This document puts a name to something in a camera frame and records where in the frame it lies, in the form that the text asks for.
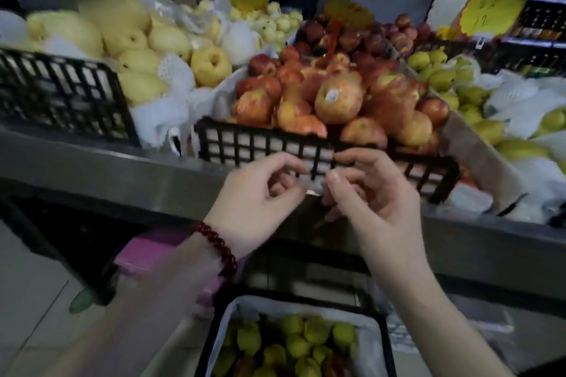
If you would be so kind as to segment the pile of small pale green fruits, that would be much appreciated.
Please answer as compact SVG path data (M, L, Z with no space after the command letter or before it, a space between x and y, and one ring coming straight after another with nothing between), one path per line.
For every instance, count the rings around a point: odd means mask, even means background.
M278 2L269 2L255 10L232 6L229 19L232 23L247 24L256 50L272 45L277 54L294 42L298 29L303 24L301 11L296 9L282 11Z

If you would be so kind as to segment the white foam fruit net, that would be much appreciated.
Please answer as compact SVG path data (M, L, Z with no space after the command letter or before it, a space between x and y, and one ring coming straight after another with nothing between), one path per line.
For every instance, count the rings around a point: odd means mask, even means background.
M191 68L174 53L166 53L161 58L157 76L168 85L172 95L186 97L196 88L196 80Z
M234 67L242 67L262 48L260 34L247 21L232 22L224 33L220 48Z

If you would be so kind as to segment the bunch of white foam nets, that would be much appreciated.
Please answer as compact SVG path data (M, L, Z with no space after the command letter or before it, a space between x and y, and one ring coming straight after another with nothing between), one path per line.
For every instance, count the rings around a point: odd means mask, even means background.
M141 148L176 156L187 155L192 127L209 112L210 92L210 88L172 92L130 109Z

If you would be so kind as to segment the person's right hand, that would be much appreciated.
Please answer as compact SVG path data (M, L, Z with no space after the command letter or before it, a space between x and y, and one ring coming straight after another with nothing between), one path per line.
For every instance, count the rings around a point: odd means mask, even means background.
M370 266L378 263L414 266L427 256L422 235L421 198L400 168L384 152L350 148L336 152L345 168L363 169L367 174L367 208L331 209L327 222L346 217L356 234L360 253Z

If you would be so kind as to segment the grey metal display counter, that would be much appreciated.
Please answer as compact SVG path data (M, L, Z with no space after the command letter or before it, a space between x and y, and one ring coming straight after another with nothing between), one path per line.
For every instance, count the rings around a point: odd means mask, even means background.
M0 124L0 178L150 214L200 219L231 170L195 158ZM422 204L428 259L464 292L566 302L566 230Z

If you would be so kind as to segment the black crate holding yellow pears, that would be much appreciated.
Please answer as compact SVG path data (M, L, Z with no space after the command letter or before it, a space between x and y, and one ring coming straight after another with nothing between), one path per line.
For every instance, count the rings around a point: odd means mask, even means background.
M141 148L117 74L97 61L0 47L0 123Z

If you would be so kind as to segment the black crate holding red apples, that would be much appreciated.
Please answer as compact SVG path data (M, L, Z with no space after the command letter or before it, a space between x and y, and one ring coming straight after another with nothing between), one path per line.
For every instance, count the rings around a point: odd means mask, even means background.
M210 163L240 168L274 153L287 152L303 160L308 173L313 169L322 172L346 166L335 159L335 153L350 147L315 134L300 135L210 117L194 125L192 139L195 153ZM452 157L409 153L391 146L385 152L429 203L444 202L460 179L460 167ZM292 175L301 181L301 175L305 174L292 172Z

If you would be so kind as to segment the pink box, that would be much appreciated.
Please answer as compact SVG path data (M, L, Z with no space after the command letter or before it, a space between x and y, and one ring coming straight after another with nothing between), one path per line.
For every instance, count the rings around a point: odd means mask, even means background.
M134 236L114 259L119 284L133 284L189 237L186 231L150 230Z

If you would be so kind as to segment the pile of yellow pears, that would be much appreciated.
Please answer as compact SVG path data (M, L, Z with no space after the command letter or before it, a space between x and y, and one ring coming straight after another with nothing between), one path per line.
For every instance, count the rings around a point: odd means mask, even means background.
M78 58L113 59L129 107L139 107L172 92L159 76L166 56L188 66L195 86L215 88L233 73L227 52L217 45L223 22L210 0L198 6L170 0L82 0L77 10L39 10L25 28L38 51L60 38L80 51Z

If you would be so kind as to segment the person's right forearm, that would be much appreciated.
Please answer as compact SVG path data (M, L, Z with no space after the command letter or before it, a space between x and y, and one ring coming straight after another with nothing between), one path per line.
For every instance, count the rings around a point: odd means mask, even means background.
M425 262L370 268L433 377L515 377L449 300Z

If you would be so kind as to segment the black crate with white liner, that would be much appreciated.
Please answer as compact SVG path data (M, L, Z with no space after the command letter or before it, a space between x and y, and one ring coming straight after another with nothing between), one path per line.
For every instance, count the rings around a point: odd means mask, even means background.
M245 317L264 314L281 318L285 314L318 315L333 322L350 323L357 329L358 352L353 368L356 377L397 377L386 318L376 311L341 303L229 285L215 299L215 313L201 351L194 377L211 377L230 318L238 311Z

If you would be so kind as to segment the clear plastic bag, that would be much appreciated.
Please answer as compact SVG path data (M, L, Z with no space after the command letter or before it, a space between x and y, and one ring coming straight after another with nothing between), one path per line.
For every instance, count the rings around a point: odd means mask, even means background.
M327 171L311 170L308 174L301 175L300 179L307 185L307 194L322 196L324 194L324 181Z

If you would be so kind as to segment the person's left hand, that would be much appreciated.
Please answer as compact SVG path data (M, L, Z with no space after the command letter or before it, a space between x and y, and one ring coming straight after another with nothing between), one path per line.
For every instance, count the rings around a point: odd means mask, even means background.
M235 259L248 256L281 225L262 224L261 202L272 185L304 185L293 179L292 172L307 174L307 166L298 157L279 152L228 174L204 224L218 234Z

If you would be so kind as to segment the person's left forearm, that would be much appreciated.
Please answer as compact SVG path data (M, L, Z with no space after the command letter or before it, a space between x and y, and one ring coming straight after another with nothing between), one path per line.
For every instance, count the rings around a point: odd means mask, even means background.
M137 283L41 377L139 377L196 304L236 259L215 232L194 233Z

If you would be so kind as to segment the heap of green pears in crate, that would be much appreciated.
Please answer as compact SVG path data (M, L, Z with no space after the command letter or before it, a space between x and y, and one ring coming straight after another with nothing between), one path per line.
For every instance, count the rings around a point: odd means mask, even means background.
M357 377L358 330L314 314L230 317L206 377Z

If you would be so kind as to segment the pile of dark red apples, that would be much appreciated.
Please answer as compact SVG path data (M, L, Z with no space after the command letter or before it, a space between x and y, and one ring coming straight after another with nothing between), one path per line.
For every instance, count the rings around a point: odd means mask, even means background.
M334 53L345 53L350 59L363 53L385 57L389 48L407 56L416 43L434 35L427 22L416 26L406 14L398 16L393 23L374 21L361 26L318 14L301 25L293 45L304 57L322 57L329 49L333 49Z

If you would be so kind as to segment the jagged yellow price sign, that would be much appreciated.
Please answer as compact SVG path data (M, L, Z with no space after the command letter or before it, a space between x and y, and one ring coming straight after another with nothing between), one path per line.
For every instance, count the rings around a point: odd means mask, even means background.
M375 21L371 11L352 0L327 0L323 13L329 21L356 30L371 29Z

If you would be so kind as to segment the round yellow price sign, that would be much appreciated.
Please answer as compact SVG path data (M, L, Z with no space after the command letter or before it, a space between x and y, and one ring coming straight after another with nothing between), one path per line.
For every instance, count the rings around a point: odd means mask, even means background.
M456 18L456 30L466 37L493 39L516 24L526 0L468 0Z

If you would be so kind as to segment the brown cardboard divider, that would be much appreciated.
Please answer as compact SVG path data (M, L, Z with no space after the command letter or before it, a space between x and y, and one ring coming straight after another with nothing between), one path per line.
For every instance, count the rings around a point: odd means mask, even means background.
M477 186L492 196L492 213L508 215L527 196L526 180L520 172L484 142L459 112L451 110L438 132L441 152L461 163Z

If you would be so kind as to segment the pile of green pears with foam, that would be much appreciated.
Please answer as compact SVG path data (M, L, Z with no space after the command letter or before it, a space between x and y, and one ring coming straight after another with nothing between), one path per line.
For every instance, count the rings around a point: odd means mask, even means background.
M566 77L484 73L475 57L414 52L407 66L523 173L566 181Z

